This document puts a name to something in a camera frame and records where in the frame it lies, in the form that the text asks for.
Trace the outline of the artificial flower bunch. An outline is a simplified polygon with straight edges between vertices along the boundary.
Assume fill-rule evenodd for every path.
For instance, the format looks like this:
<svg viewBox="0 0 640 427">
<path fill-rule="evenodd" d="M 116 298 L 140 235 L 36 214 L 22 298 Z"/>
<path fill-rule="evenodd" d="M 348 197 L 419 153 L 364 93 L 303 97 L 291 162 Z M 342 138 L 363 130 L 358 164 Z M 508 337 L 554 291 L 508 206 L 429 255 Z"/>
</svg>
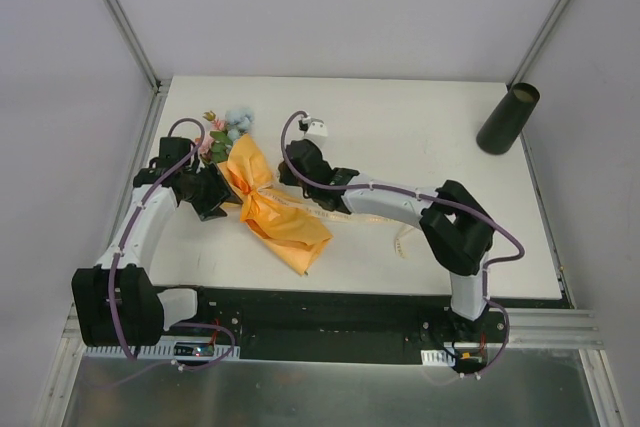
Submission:
<svg viewBox="0 0 640 427">
<path fill-rule="evenodd" d="M 200 142 L 199 158 L 204 164 L 225 162 L 234 144 L 251 132 L 255 114 L 250 107 L 240 106 L 228 109 L 219 116 L 214 111 L 203 113 L 205 138 Z"/>
</svg>

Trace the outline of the orange paper flower wrapping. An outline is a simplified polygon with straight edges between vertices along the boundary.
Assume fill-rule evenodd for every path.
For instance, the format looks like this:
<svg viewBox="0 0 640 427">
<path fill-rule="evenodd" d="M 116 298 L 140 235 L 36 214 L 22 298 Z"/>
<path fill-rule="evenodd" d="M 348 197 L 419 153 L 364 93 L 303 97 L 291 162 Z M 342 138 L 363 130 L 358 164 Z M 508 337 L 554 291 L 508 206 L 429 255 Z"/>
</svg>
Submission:
<svg viewBox="0 0 640 427">
<path fill-rule="evenodd" d="M 332 240 L 332 233 L 274 187 L 267 159 L 250 135 L 239 138 L 218 167 L 242 202 L 240 221 L 289 268 L 304 276 Z"/>
</svg>

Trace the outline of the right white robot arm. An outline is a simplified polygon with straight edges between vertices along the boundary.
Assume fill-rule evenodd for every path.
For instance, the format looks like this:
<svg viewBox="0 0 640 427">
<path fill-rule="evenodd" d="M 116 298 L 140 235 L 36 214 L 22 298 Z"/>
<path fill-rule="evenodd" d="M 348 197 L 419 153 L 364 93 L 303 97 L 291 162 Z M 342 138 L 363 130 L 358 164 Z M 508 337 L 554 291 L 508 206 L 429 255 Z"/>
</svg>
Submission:
<svg viewBox="0 0 640 427">
<path fill-rule="evenodd" d="M 394 220 L 419 229 L 437 262 L 450 274 L 450 329 L 461 341 L 473 341 L 486 328 L 480 263 L 493 246 L 495 229 L 474 216 L 486 212 L 462 184 L 448 180 L 426 192 L 426 200 L 404 186 L 383 187 L 349 168 L 332 167 L 308 139 L 282 148 L 280 182 L 302 189 L 323 210 Z"/>
</svg>

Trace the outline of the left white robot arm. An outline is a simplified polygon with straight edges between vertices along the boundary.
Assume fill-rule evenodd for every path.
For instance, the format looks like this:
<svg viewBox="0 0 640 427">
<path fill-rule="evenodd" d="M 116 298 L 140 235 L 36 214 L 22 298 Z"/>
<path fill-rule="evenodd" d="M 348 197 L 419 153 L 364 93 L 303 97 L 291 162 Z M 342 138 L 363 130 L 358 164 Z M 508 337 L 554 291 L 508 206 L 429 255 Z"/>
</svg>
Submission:
<svg viewBox="0 0 640 427">
<path fill-rule="evenodd" d="M 194 143 L 164 137 L 159 153 L 133 180 L 127 214 L 112 244 L 91 268 L 71 281 L 80 332 L 89 347 L 155 345 L 178 324 L 188 335 L 204 334 L 210 310 L 195 287 L 159 291 L 149 277 L 156 248 L 177 208 L 189 204 L 198 219 L 226 217 L 222 206 L 238 197 L 216 165 L 200 166 Z"/>
</svg>

